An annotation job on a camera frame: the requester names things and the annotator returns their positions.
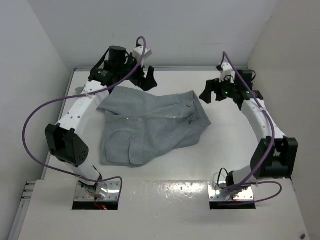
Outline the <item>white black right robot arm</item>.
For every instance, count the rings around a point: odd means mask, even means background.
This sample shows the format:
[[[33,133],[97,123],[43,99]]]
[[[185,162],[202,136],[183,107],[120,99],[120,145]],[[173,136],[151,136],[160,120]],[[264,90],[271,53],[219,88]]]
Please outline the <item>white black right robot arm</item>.
[[[217,102],[232,99],[257,138],[258,145],[250,164],[228,173],[226,189],[229,192],[263,179],[290,178],[296,161],[298,141],[287,137],[270,116],[262,94],[253,89],[253,73],[240,70],[232,76],[230,71],[222,71],[219,78],[206,81],[200,95],[207,104],[212,102],[212,93]]]

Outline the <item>grey zip jacket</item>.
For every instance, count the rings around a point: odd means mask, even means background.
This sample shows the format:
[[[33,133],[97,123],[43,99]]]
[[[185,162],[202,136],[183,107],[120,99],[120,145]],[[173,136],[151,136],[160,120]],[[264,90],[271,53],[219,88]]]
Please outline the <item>grey zip jacket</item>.
[[[141,167],[172,150],[199,143],[212,124],[194,91],[156,96],[117,86],[98,106],[105,114],[104,166]],[[189,124],[190,116],[195,121]]]

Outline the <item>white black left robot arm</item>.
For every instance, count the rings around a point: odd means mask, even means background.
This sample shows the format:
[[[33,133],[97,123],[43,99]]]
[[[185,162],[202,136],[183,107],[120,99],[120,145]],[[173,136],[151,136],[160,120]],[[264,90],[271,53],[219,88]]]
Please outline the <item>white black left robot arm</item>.
[[[88,81],[70,110],[56,124],[45,128],[50,154],[70,167],[79,185],[96,199],[107,194],[107,185],[88,159],[89,147],[82,140],[84,129],[98,106],[120,83],[129,80],[143,91],[158,85],[152,66],[144,72],[144,61],[151,54],[151,49],[140,44],[131,53],[124,47],[110,46],[90,70]]]

